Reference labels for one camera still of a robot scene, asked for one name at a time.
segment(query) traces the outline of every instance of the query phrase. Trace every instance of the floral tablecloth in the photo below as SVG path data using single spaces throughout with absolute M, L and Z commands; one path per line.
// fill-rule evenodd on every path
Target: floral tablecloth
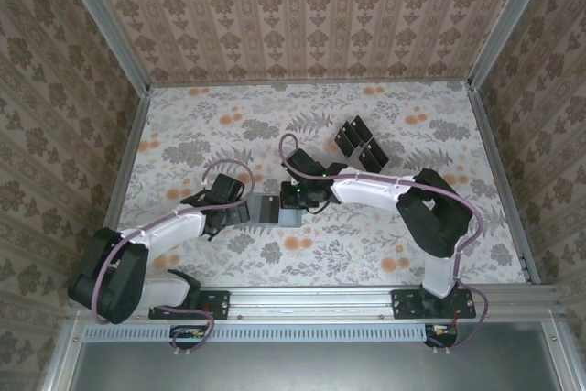
M 277 193 L 288 177 L 277 153 L 286 132 L 323 165 L 343 162 L 333 137 L 358 114 L 391 156 L 383 174 L 434 168 L 481 209 L 486 231 L 464 251 L 462 279 L 524 281 L 462 82 L 168 88 L 150 96 L 122 227 L 146 223 L 200 190 L 202 172 L 223 157 L 248 164 L 257 191 Z M 248 178 L 236 166 L 220 171 Z M 214 287 L 392 285 L 417 284 L 422 256 L 397 212 L 333 205 L 305 214 L 297 229 L 241 225 L 211 242 L 190 239 L 155 266 L 178 267 Z

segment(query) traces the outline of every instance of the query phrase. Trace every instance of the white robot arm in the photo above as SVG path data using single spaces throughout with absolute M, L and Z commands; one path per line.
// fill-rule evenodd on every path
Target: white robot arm
M 336 175 L 341 174 L 340 171 L 354 177 L 336 179 Z M 284 182 L 286 185 L 282 186 L 281 205 L 289 205 L 290 208 L 292 203 L 299 208 L 307 200 L 327 200 L 336 203 L 360 203 L 382 210 L 397 209 L 416 243 L 425 253 L 423 289 L 437 299 L 444 299 L 451 293 L 454 287 L 455 246 L 467 231 L 471 218 L 466 210 L 457 202 L 450 204 L 451 201 L 445 198 L 425 194 L 409 185 L 371 181 L 369 176 L 378 175 L 354 168 L 344 166 L 335 174 L 327 176 L 332 179 L 321 182 L 302 179 L 294 187 Z M 415 177 L 402 177 L 400 180 L 435 183 L 450 189 L 443 179 L 434 181 L 437 178 L 439 175 L 435 171 L 423 170 Z M 168 220 L 157 226 L 150 229 L 139 226 L 119 233 L 107 228 L 99 230 L 90 241 L 69 289 L 70 298 L 89 308 L 96 274 L 103 265 L 104 256 L 123 238 L 133 235 L 132 241 L 125 246 L 120 257 L 106 273 L 100 288 L 99 314 L 112 323 L 119 323 L 137 308 L 170 306 L 193 309 L 192 304 L 187 307 L 186 301 L 189 302 L 190 293 L 199 288 L 199 283 L 178 271 L 153 269 L 152 263 L 189 238 L 203 234 L 213 237 L 227 225 L 246 222 L 249 217 L 245 204 L 231 210 L 211 209 L 212 205 L 237 201 L 243 188 L 244 184 L 241 182 L 220 174 L 210 190 L 182 201 L 173 211 L 175 215 L 170 215 Z M 295 195 L 293 201 L 290 198 L 291 190 Z M 423 202 L 432 199 L 435 206 L 429 209 Z M 207 208 L 201 212 L 193 210 L 202 205 Z

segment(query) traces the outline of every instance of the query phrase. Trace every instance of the metal grille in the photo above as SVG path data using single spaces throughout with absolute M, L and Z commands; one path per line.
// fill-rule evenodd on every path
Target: metal grille
M 171 325 L 88 325 L 84 342 L 169 342 Z M 210 342 L 418 342 L 423 324 L 234 325 L 217 324 Z

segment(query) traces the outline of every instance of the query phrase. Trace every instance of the metal frame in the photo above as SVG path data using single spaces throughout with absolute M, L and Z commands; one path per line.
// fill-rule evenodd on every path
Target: metal frame
M 106 39 L 108 46 L 118 59 L 120 66 L 124 70 L 126 77 L 132 83 L 133 87 L 138 93 L 138 96 L 143 99 L 148 94 L 148 76 L 141 67 L 140 63 L 135 57 L 124 35 L 118 25 L 110 8 L 106 5 L 104 0 L 82 0 L 85 7 L 88 8 L 96 25 L 102 32 Z
M 528 3 L 529 0 L 506 0 L 490 36 L 486 39 L 483 49 L 470 72 L 469 78 L 473 89 L 480 89 L 496 58 L 505 46 L 505 42 L 525 12 Z
M 143 128 L 145 128 L 145 123 L 147 122 L 149 106 L 149 96 L 138 102 L 135 121 L 132 123 L 132 128 L 128 135 L 125 154 L 122 156 L 122 162 L 120 163 L 120 169 L 118 169 L 118 176 L 116 177 L 116 183 L 112 191 L 112 198 L 110 199 L 108 211 L 103 221 L 103 225 L 107 228 L 115 230 L 118 227 L 118 223 L 120 223 L 120 216 L 122 215 L 122 208 L 125 204 L 126 192 L 128 191 L 128 184 L 132 176 L 132 168 L 135 164 L 140 137 L 143 135 Z
M 573 345 L 563 320 L 554 286 L 537 285 L 477 285 L 490 301 L 487 322 L 541 322 L 549 341 L 551 358 L 564 390 L 584 389 L 583 372 L 577 362 Z M 445 320 L 395 320 L 391 307 L 391 291 L 413 288 L 386 286 L 369 288 L 227 288 L 231 292 L 228 320 L 225 329 L 239 327 L 266 329 L 267 325 L 291 323 L 298 326 L 321 324 L 340 326 L 404 326 L 405 324 L 441 323 Z M 483 306 L 474 296 L 477 309 Z M 181 324 L 203 324 L 202 320 L 183 320 Z M 81 307 L 72 308 L 60 336 L 49 375 L 43 391 L 69 389 L 86 325 L 92 325 L 91 313 Z M 169 324 L 167 320 L 149 320 L 147 310 L 139 310 L 125 324 L 152 326 Z
M 501 161 L 501 157 L 498 154 L 498 148 L 496 147 L 493 131 L 491 130 L 490 123 L 488 122 L 488 116 L 484 110 L 483 101 L 478 90 L 471 88 L 469 85 L 466 85 L 466 89 L 468 91 L 468 98 L 470 99 L 470 104 L 472 106 L 472 112 L 476 118 L 476 124 L 478 125 L 480 137 L 484 144 L 484 150 L 486 151 L 486 156 L 488 157 L 488 163 L 493 172 L 494 184 L 498 189 L 501 202 L 503 203 L 503 211 L 505 212 L 505 217 L 509 224 L 511 236 L 523 254 L 523 260 L 526 264 L 526 271 L 529 274 L 531 282 L 538 284 L 541 282 L 541 280 L 539 278 L 539 273 L 537 272 L 537 266 L 535 264 L 535 260 L 533 259 L 533 255 L 531 254 L 531 249 L 525 235 L 525 230 L 523 229 L 523 224 L 521 223 L 519 211 L 515 205 L 513 192 L 511 191 L 509 182 L 506 179 L 505 167 L 503 167 L 503 162 Z

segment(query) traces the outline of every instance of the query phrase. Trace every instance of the patterned fabric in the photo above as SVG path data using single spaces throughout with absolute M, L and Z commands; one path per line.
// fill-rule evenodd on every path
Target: patterned fabric
M 323 165 L 348 163 L 333 138 L 359 114 L 391 157 L 384 174 L 434 168 L 481 209 L 487 230 L 464 251 L 463 279 L 524 281 L 462 82 L 170 88 L 151 96 L 122 214 L 125 228 L 149 222 L 199 191 L 199 177 L 219 158 L 248 164 L 255 191 L 278 193 L 288 177 L 277 153 L 286 132 Z M 353 164 L 364 169 L 357 160 Z M 236 166 L 212 171 L 211 179 L 219 170 L 249 181 Z M 398 212 L 331 205 L 305 214 L 303 223 L 294 229 L 228 228 L 210 243 L 190 239 L 154 264 L 178 267 L 208 287 L 420 282 L 423 255 Z
M 482 87 L 541 276 L 586 359 L 586 0 L 531 0 Z
M 106 0 L 154 84 L 464 78 L 505 0 Z
M 81 0 L 0 0 L 0 389 L 33 389 L 137 97 Z

